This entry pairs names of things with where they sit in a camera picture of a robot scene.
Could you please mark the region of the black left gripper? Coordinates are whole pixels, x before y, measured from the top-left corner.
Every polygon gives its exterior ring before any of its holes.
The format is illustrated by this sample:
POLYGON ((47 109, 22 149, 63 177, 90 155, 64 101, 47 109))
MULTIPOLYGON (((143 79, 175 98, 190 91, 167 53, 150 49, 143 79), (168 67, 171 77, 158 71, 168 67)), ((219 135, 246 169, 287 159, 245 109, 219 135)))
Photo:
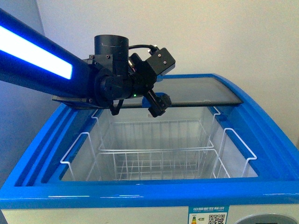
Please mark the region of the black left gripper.
MULTIPOLYGON (((132 82, 132 90, 128 98, 144 96, 150 104, 148 110, 154 118, 163 115, 165 110, 171 106, 169 95, 163 93, 161 96, 158 96, 153 91, 154 83, 157 81, 157 74, 137 53, 133 53, 128 58, 128 77, 132 82)), ((113 116, 119 114, 123 101, 123 99, 119 100, 117 106, 114 106, 113 103, 109 106, 113 116)))

